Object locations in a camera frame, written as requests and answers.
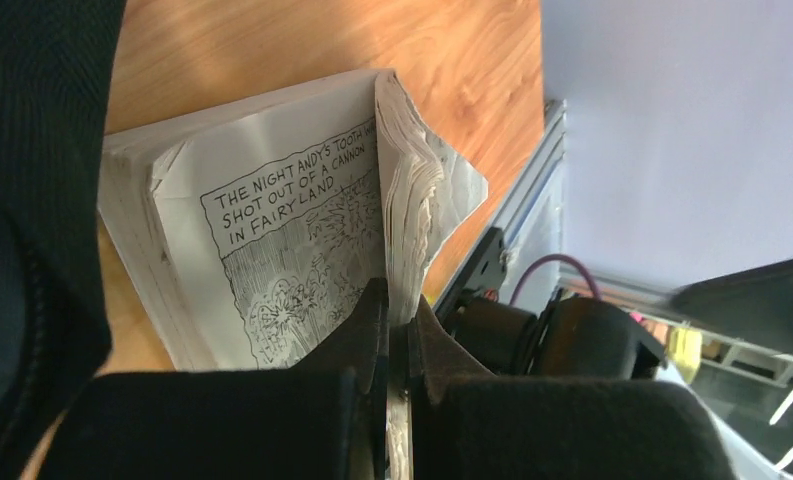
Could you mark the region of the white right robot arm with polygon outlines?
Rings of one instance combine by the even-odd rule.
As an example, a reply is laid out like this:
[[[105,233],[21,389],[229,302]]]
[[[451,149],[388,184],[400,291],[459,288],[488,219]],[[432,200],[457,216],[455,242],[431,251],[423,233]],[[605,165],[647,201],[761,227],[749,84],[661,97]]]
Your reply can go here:
[[[539,314],[475,297],[442,321],[456,342],[498,375],[652,379],[665,348],[603,300],[551,299]]]

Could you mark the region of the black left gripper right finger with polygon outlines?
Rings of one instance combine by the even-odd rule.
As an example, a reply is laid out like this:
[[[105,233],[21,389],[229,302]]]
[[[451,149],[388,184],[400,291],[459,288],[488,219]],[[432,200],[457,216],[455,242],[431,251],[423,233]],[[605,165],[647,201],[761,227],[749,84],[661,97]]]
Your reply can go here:
[[[656,379],[498,375],[422,303],[408,330],[416,479],[731,479],[701,402]]]

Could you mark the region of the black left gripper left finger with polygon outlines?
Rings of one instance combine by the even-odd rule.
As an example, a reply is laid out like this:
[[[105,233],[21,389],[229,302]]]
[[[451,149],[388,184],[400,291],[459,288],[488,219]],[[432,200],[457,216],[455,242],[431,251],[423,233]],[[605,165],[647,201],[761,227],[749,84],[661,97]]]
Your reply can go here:
[[[117,373],[58,427],[43,479],[381,479],[387,283],[286,369]]]

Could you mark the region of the purple treehouse book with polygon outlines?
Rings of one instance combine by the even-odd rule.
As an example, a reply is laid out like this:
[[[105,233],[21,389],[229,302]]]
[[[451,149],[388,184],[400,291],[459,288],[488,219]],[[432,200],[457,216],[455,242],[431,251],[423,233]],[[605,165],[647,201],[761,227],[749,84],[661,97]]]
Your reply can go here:
[[[353,70],[107,136],[98,206],[179,370],[290,366],[372,278],[394,323],[486,200],[391,69]]]

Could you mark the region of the black backpack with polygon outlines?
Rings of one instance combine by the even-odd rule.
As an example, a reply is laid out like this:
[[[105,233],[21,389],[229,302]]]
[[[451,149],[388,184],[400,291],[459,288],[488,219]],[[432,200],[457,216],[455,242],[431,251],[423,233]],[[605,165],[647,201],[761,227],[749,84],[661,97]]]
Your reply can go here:
[[[0,1],[0,479],[111,349],[97,192],[121,1]]]

